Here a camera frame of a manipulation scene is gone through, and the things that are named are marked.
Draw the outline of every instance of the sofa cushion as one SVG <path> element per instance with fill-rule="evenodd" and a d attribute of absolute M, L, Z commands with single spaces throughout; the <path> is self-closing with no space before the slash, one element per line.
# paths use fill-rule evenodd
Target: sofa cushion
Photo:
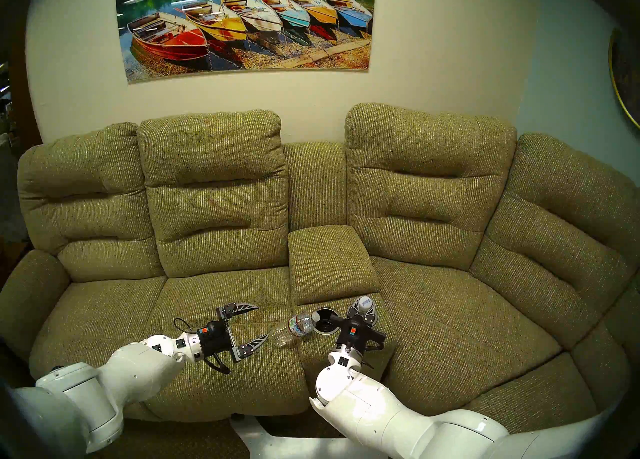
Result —
<path fill-rule="evenodd" d="M 563 352 L 527 374 L 465 405 L 509 433 L 554 428 L 594 416 L 598 410 L 571 355 Z"/>
<path fill-rule="evenodd" d="M 138 143 L 167 276 L 287 264 L 288 175 L 276 114 L 151 119 Z"/>
<path fill-rule="evenodd" d="M 524 134 L 470 271 L 572 349 L 638 269 L 639 241 L 631 180 L 553 137 Z"/>
<path fill-rule="evenodd" d="M 69 285 L 33 344 L 31 375 L 37 380 L 54 366 L 76 362 L 98 367 L 116 349 L 154 335 L 145 325 L 166 280 L 159 276 Z"/>
<path fill-rule="evenodd" d="M 385 384 L 416 412 L 455 409 L 561 350 L 465 271 L 371 259 L 401 334 Z"/>
<path fill-rule="evenodd" d="M 343 224 L 290 233 L 289 268 L 295 305 L 366 295 L 380 287 L 358 234 Z"/>
<path fill-rule="evenodd" d="M 23 361 L 29 360 L 38 330 L 68 286 L 69 275 L 60 261 L 32 250 L 2 287 L 0 339 Z"/>
<path fill-rule="evenodd" d="M 18 189 L 34 247 L 56 256 L 73 281 L 163 274 L 133 123 L 30 148 Z"/>
<path fill-rule="evenodd" d="M 345 123 L 348 224 L 371 255 L 466 270 L 515 144 L 495 118 L 357 105 Z"/>
<path fill-rule="evenodd" d="M 227 271 L 191 278 L 170 278 L 146 324 L 148 333 L 177 337 L 173 319 L 181 317 L 192 328 L 216 319 L 216 307 L 247 302 L 258 310 L 230 322 L 238 344 L 273 330 L 293 315 L 289 299 L 289 268 Z M 153 414 L 174 421 L 213 421 L 232 413 L 278 415 L 302 412 L 309 393 L 300 360 L 293 346 L 277 348 L 267 342 L 250 358 L 232 364 L 227 353 L 221 360 L 232 372 L 225 375 L 205 364 L 188 364 L 157 396 L 145 402 Z"/>
<path fill-rule="evenodd" d="M 289 169 L 289 231 L 347 224 L 344 144 L 284 144 Z"/>
<path fill-rule="evenodd" d="M 635 372 L 640 371 L 640 272 L 603 318 L 611 336 L 625 351 Z"/>

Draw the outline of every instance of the sofa backrest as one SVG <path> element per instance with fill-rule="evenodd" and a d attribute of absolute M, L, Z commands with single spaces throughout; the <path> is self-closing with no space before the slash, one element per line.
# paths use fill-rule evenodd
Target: sofa backrest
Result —
<path fill-rule="evenodd" d="M 289 169 L 289 231 L 347 224 L 344 144 L 284 144 Z"/>
<path fill-rule="evenodd" d="M 347 115 L 347 219 L 371 255 L 467 270 L 516 132 L 486 116 L 359 104 Z"/>
<path fill-rule="evenodd" d="M 631 180 L 551 136 L 520 137 L 470 272 L 571 352 L 599 411 L 629 382 L 621 346 L 640 340 L 616 329 L 628 322 L 621 302 L 639 308 L 634 293 L 622 296 L 640 266 L 639 243 Z"/>
<path fill-rule="evenodd" d="M 287 264 L 289 182 L 275 113 L 150 119 L 137 140 L 167 276 Z"/>
<path fill-rule="evenodd" d="M 34 247 L 75 282 L 163 274 L 149 219 L 136 125 L 121 123 L 30 148 L 18 165 Z"/>

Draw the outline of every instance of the water bottle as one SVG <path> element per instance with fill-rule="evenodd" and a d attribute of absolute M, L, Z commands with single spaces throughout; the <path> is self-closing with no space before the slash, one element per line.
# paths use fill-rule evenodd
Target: water bottle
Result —
<path fill-rule="evenodd" d="M 313 314 L 303 312 L 289 319 L 288 323 L 282 323 L 277 327 L 273 333 L 273 339 L 278 347 L 284 347 L 293 340 L 301 339 L 313 332 L 318 321 L 320 321 L 320 315 L 317 312 Z"/>

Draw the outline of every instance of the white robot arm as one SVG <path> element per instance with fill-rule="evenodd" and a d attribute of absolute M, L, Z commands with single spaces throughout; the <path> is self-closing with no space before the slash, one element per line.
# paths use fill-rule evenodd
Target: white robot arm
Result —
<path fill-rule="evenodd" d="M 361 374 L 366 351 L 382 348 L 386 335 L 373 330 L 372 310 L 357 303 L 347 319 L 332 315 L 340 329 L 330 366 L 315 383 L 314 410 L 344 436 L 393 459 L 568 458 L 576 456 L 606 414 L 542 431 L 510 435 L 497 421 L 469 410 L 423 416 L 404 406 L 384 385 Z M 373 341 L 376 347 L 368 346 Z"/>
<path fill-rule="evenodd" d="M 254 309 L 258 308 L 235 303 L 219 307 L 217 321 L 193 331 L 187 325 L 177 339 L 154 335 L 131 343 L 116 350 L 97 369 L 83 362 L 56 367 L 36 381 L 35 387 L 16 390 L 14 400 L 33 428 L 47 443 L 62 450 L 63 456 L 84 456 L 118 438 L 124 406 L 156 395 L 187 361 L 204 361 L 229 374 L 231 370 L 218 358 L 220 352 L 229 351 L 233 362 L 254 354 L 267 335 L 237 346 L 229 329 L 233 316 Z M 217 366 L 207 359 L 210 356 Z"/>

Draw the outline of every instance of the canvas print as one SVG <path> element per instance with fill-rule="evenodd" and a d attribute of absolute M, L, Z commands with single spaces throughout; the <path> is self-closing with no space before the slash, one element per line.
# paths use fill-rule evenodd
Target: canvas print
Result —
<path fill-rule="evenodd" d="M 116 0 L 127 79 L 367 70 L 375 0 Z"/>

